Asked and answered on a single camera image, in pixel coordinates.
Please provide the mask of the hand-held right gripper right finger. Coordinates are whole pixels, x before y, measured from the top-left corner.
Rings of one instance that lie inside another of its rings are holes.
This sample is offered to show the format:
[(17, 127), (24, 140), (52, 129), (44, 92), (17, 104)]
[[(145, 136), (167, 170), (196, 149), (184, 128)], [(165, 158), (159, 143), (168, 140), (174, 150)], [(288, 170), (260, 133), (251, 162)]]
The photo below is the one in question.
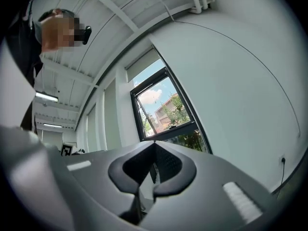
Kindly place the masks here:
[(158, 141), (168, 152), (185, 155), (196, 176), (181, 193), (158, 197), (139, 226), (148, 231), (263, 230), (276, 199), (230, 162), (200, 151)]

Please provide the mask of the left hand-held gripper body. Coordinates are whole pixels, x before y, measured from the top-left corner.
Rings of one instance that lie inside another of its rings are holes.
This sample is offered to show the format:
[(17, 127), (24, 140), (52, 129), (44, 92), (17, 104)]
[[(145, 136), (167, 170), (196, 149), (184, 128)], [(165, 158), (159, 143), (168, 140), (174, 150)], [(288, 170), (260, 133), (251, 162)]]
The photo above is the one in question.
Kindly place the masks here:
[(79, 149), (75, 145), (63, 143), (62, 148), (60, 150), (61, 156), (72, 156), (72, 155), (80, 155), (84, 154), (84, 149)]

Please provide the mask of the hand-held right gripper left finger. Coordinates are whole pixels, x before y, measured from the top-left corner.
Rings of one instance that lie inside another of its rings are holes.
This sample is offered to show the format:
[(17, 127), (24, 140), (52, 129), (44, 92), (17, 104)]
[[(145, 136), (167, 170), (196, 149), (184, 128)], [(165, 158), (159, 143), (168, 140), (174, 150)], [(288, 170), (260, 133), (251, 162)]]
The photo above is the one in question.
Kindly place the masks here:
[(137, 197), (94, 170), (89, 154), (63, 157), (19, 128), (0, 129), (0, 167), (20, 206), (49, 231), (144, 231)]

